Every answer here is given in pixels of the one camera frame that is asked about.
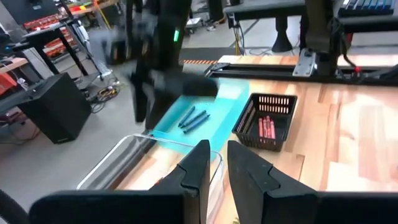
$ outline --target orange striped tape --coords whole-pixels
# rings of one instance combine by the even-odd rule
[[[216,64],[216,60],[181,60],[182,63],[190,63],[190,64],[205,64],[205,65],[213,65]]]

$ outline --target table leg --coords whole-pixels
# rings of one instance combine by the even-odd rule
[[[68,51],[68,53],[70,54],[70,56],[72,57],[72,59],[75,61],[77,67],[80,69],[81,73],[84,76],[88,76],[88,73],[86,71],[86,69],[84,68],[84,66],[81,64],[79,58],[77,57],[75,51],[72,49],[72,47],[69,45],[68,40],[63,36],[63,33],[61,32],[60,29],[57,29],[58,32],[58,37],[59,39],[61,39],[63,45],[65,46],[66,50]]]
[[[44,53],[42,46],[35,46],[34,48],[36,49],[37,53],[39,53],[40,57],[42,57],[44,63],[49,67],[51,72],[54,73],[54,75],[58,75],[60,72],[55,67],[55,65],[51,62],[49,57]]]
[[[278,32],[274,46],[272,46],[273,52],[287,52],[293,49],[292,44],[287,38],[287,16],[275,18],[276,31]]]

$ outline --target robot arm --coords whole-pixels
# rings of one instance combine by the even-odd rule
[[[125,5],[124,27],[94,32],[90,40],[107,65],[130,66],[123,75],[131,84],[136,122],[146,120],[146,128],[153,129],[181,95],[215,97],[217,82],[184,73],[178,65],[191,1],[126,0]]]

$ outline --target keyboard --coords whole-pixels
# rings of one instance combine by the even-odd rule
[[[344,0],[340,17],[380,16],[394,13],[395,0]]]

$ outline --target green light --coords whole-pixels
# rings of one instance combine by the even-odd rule
[[[174,42],[178,41],[178,36],[180,35],[180,31],[179,30],[175,30],[174,32]]]

